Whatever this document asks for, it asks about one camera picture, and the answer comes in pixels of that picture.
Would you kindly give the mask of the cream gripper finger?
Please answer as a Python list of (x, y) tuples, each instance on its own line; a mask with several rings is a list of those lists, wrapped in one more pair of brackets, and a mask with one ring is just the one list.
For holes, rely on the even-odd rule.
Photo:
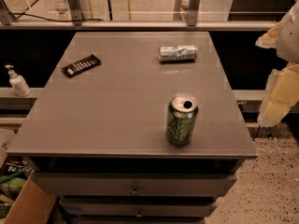
[(273, 127), (299, 102), (299, 64), (288, 64), (281, 71), (273, 69), (265, 87), (258, 124)]
[(260, 36), (255, 45), (263, 49), (275, 49), (277, 47), (278, 23)]

